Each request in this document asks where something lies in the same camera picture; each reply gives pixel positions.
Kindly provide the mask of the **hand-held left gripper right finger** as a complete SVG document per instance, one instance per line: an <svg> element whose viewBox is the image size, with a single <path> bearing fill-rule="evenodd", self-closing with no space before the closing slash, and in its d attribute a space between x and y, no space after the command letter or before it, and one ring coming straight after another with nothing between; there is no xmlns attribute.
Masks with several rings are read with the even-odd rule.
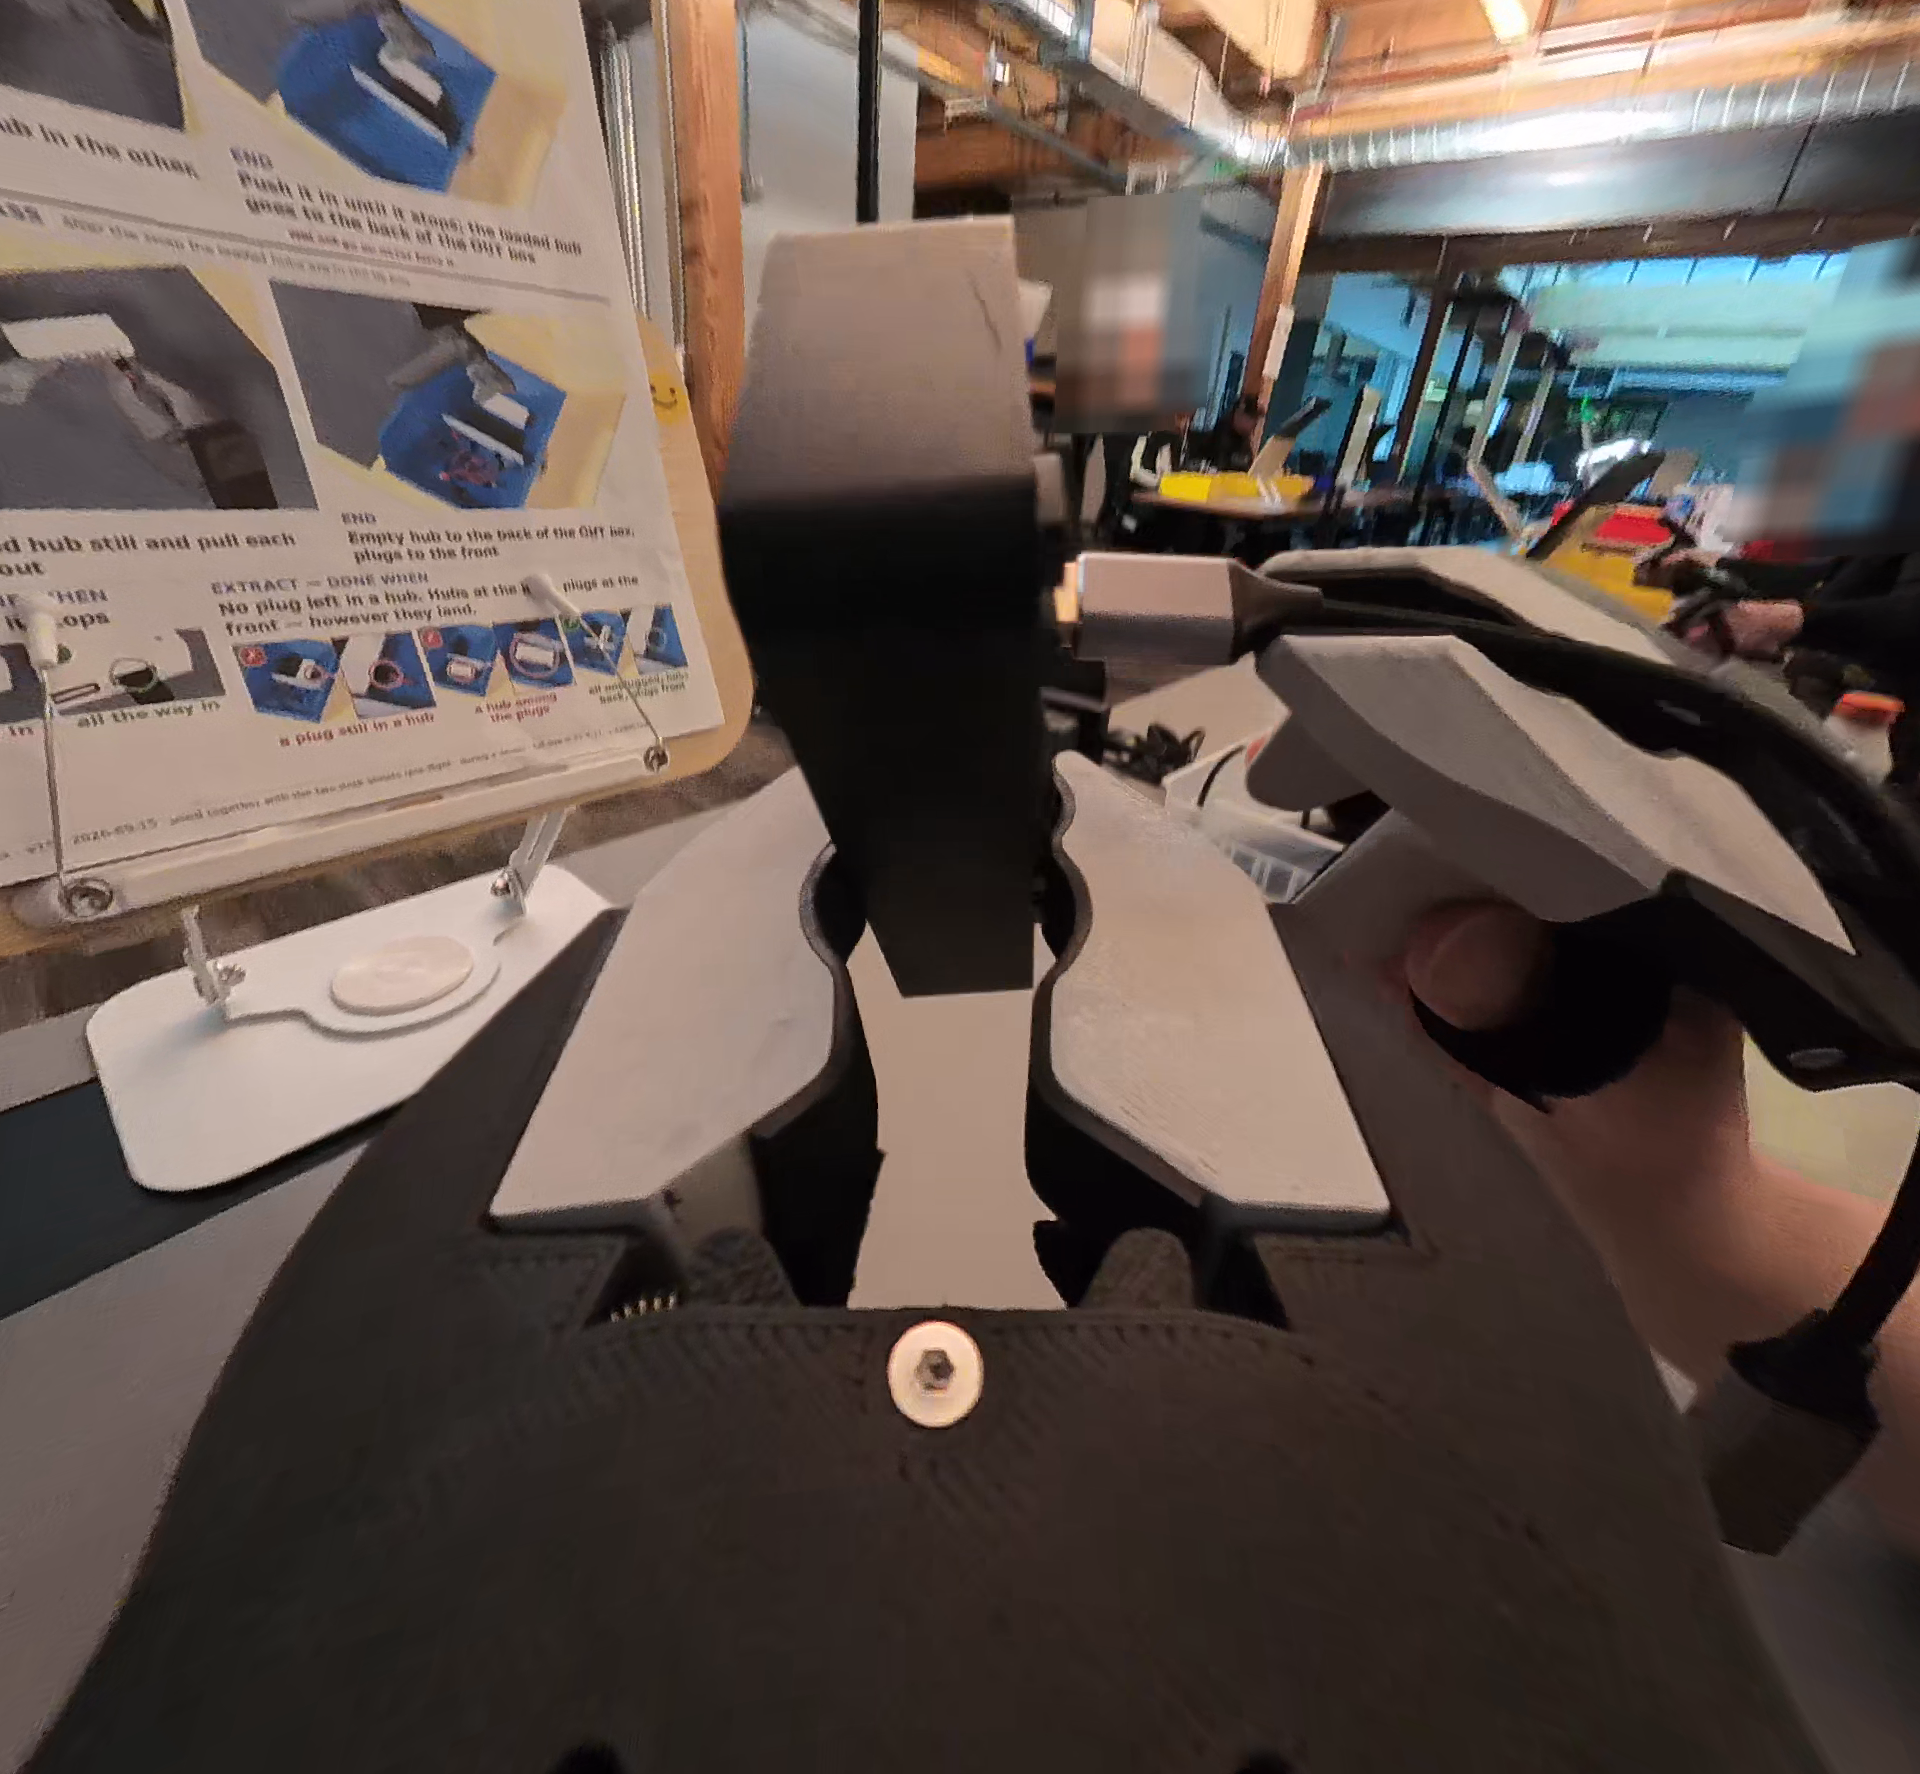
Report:
<svg viewBox="0 0 1920 1774"><path fill-rule="evenodd" d="M1385 1225L1379 1169L1255 880L1083 754L1056 758L1054 786L1069 930L1033 1079L1184 1207Z"/></svg>

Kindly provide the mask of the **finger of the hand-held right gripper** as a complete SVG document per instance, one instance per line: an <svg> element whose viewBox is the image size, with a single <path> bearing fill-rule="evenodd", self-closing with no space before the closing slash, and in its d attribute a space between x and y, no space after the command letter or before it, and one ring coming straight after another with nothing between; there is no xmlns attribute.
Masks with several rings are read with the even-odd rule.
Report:
<svg viewBox="0 0 1920 1774"><path fill-rule="evenodd" d="M1259 678L1335 769L1544 922L1614 914L1686 876L1855 948L1812 868L1736 780L1644 752L1457 636L1282 636Z"/></svg>
<svg viewBox="0 0 1920 1774"><path fill-rule="evenodd" d="M1672 658L1672 640L1623 602L1487 546L1302 549L1258 571L1334 605L1524 626L1622 657Z"/></svg>

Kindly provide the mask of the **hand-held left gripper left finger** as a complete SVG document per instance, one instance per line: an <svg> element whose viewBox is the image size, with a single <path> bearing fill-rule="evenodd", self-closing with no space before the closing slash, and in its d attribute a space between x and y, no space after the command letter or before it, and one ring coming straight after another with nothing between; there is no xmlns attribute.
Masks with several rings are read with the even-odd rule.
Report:
<svg viewBox="0 0 1920 1774"><path fill-rule="evenodd" d="M861 930L800 771L717 816L638 893L491 1221L859 1250L884 1160L849 975Z"/></svg>

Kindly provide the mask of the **black cable silver plug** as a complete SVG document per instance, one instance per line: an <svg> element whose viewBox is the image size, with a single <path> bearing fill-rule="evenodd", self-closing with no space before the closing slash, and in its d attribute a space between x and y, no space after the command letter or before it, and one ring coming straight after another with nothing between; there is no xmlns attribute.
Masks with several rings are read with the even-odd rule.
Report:
<svg viewBox="0 0 1920 1774"><path fill-rule="evenodd" d="M1069 640L1082 658L1231 666L1289 635L1361 632L1312 586L1209 556L1083 552L1067 571Z"/></svg>

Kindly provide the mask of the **grey black usb hub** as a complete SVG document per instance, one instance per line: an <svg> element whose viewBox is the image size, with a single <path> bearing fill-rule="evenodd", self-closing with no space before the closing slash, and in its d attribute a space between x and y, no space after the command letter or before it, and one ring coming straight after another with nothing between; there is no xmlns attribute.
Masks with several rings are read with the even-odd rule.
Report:
<svg viewBox="0 0 1920 1774"><path fill-rule="evenodd" d="M715 514L757 700L900 995L1025 990L1047 558L1005 217L770 244Z"/></svg>

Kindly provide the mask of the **person's right hand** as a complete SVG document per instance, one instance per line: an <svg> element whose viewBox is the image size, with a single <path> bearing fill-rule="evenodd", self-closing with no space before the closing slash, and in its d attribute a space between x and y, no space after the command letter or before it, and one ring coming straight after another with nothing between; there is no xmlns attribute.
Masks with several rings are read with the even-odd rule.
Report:
<svg viewBox="0 0 1920 1774"><path fill-rule="evenodd" d="M1516 1027L1548 935L1498 902L1438 909L1403 950L1409 996L1470 1033ZM1813 1182L1756 1147L1744 1036L1678 988L1653 1048L1618 1082L1544 1110L1467 1085L1593 1245L1644 1340L1705 1380L1726 1352L1827 1307L1892 1207ZM1915 1416L1915 1289L1884 1324L1884 1430Z"/></svg>

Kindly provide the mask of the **orange-capped bottle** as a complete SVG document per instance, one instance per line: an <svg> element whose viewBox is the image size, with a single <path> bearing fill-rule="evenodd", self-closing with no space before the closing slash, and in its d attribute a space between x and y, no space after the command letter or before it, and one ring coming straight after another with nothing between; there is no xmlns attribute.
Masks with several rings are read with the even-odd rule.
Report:
<svg viewBox="0 0 1920 1774"><path fill-rule="evenodd" d="M1850 689L1838 696L1822 727L1827 742L1842 751L1863 778L1884 786L1893 771L1893 735L1903 713L1903 704L1892 694Z"/></svg>

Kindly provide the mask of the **yellow storage bin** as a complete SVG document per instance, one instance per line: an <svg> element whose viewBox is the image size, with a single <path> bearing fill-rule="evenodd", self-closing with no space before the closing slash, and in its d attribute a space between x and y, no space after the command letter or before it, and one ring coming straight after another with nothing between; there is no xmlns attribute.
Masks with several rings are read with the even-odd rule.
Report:
<svg viewBox="0 0 1920 1774"><path fill-rule="evenodd" d="M1149 490L1158 507L1226 518L1296 514L1313 494L1312 477L1289 472L1166 472Z"/></svg>

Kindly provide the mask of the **black wristband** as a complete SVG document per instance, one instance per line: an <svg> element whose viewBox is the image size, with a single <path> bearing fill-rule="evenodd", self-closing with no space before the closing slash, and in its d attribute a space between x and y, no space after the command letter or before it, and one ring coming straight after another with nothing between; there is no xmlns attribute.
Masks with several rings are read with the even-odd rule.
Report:
<svg viewBox="0 0 1920 1774"><path fill-rule="evenodd" d="M1843 1323L1835 1309L1813 1309L1784 1330L1741 1340L1726 1354L1731 1377L1766 1403L1870 1442L1880 1415L1870 1387L1878 1340Z"/></svg>

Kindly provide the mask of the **wooden pillar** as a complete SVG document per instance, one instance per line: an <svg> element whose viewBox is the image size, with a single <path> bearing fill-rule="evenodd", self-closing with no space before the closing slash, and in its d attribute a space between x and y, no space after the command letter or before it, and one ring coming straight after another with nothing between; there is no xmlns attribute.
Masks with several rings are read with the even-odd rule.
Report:
<svg viewBox="0 0 1920 1774"><path fill-rule="evenodd" d="M719 490L747 356L738 0L649 0L678 228L684 381Z"/></svg>

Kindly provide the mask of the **silver ceiling duct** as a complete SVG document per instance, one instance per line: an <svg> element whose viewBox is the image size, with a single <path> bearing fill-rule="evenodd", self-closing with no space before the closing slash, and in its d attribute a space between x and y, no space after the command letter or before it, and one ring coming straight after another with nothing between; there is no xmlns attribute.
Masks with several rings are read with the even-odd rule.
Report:
<svg viewBox="0 0 1920 1774"><path fill-rule="evenodd" d="M1296 136L1284 172L1395 175L1576 149L1652 147L1698 136L1806 131L1910 114L1917 106L1915 31L1882 45L1733 82L1640 91L1576 106L1538 106L1448 121Z"/></svg>

